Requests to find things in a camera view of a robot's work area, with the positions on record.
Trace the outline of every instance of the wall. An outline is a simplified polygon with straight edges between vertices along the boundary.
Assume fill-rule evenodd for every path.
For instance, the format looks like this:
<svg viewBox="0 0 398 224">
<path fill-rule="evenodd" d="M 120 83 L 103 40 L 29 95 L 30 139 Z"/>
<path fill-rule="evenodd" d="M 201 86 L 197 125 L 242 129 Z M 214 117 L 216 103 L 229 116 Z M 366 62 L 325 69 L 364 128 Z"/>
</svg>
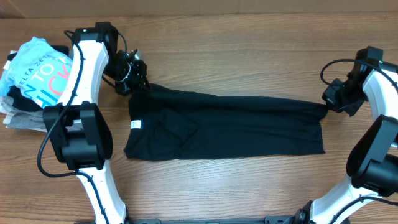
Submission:
<svg viewBox="0 0 398 224">
<path fill-rule="evenodd" d="M 396 0 L 0 0 L 0 17 L 398 11 Z"/>
</svg>

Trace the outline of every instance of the white label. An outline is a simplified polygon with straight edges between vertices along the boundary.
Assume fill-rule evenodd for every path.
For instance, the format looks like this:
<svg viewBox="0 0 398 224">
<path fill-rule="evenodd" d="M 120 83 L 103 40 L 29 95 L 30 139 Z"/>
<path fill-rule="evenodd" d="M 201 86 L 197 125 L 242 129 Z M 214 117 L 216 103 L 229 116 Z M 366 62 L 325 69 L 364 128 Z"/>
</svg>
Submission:
<svg viewBox="0 0 398 224">
<path fill-rule="evenodd" d="M 7 61 L 2 69 L 8 70 L 10 68 L 10 64 L 11 64 L 11 61 Z"/>
<path fill-rule="evenodd" d="M 133 128 L 140 129 L 141 128 L 141 121 L 140 120 L 131 121 L 130 129 L 133 129 Z"/>
</svg>

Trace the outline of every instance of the white tag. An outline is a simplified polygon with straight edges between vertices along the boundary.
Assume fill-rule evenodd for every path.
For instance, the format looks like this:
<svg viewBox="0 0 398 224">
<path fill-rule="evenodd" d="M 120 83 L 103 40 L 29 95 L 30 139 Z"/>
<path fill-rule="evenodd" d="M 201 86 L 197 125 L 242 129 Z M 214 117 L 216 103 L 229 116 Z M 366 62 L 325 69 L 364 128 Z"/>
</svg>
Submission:
<svg viewBox="0 0 398 224">
<path fill-rule="evenodd" d="M 10 64 L 11 64 L 11 61 L 7 61 L 2 69 L 8 70 L 10 68 Z"/>
<path fill-rule="evenodd" d="M 141 128 L 141 121 L 140 120 L 136 120 L 136 121 L 131 121 L 131 126 L 130 129 L 140 129 Z"/>
</svg>

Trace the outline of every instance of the brown surface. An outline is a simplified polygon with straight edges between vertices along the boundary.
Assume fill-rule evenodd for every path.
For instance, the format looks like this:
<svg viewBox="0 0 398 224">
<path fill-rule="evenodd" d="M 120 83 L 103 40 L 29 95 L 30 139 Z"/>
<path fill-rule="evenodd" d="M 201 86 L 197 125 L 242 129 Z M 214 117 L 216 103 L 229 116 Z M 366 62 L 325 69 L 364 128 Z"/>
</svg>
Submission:
<svg viewBox="0 0 398 224">
<path fill-rule="evenodd" d="M 8 0 L 26 18 L 396 12 L 396 0 Z"/>
<path fill-rule="evenodd" d="M 0 18 L 23 18 L 24 16 L 8 0 L 0 0 Z"/>
<path fill-rule="evenodd" d="M 129 49 L 144 52 L 149 80 L 177 90 L 322 103 L 326 86 L 319 71 L 327 62 L 353 58 L 357 50 L 373 45 L 386 50 L 385 60 L 398 63 L 394 13 L 10 19 L 0 21 L 0 30 L 7 31 L 0 32 L 0 55 L 4 58 L 33 35 L 68 45 L 64 29 L 108 20 L 127 38 Z M 330 80 L 343 78 L 351 67 L 335 66 L 327 75 Z M 104 83 L 99 97 L 114 140 L 116 185 L 134 218 L 294 214 L 343 178 L 349 152 L 372 123 L 368 104 L 352 118 L 329 113 L 322 121 L 325 155 L 147 162 L 126 159 L 123 153 L 130 126 L 128 98 L 112 93 Z M 76 177 L 53 180 L 38 172 L 36 155 L 43 137 L 0 126 L 0 223 L 93 219 Z M 51 146 L 44 152 L 44 167 L 53 173 L 65 171 Z M 395 207 L 375 202 L 355 213 L 352 221 L 396 223 L 396 214 Z"/>
</svg>

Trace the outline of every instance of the black pants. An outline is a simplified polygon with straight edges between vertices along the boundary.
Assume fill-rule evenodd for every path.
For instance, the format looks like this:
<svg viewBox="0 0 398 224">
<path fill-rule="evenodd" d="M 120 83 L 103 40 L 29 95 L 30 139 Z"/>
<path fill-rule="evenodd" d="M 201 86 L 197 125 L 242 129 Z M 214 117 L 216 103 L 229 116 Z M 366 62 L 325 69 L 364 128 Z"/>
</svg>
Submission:
<svg viewBox="0 0 398 224">
<path fill-rule="evenodd" d="M 322 154 L 325 105 L 281 98 L 215 96 L 151 85 L 129 101 L 128 158 L 221 159 Z"/>
</svg>

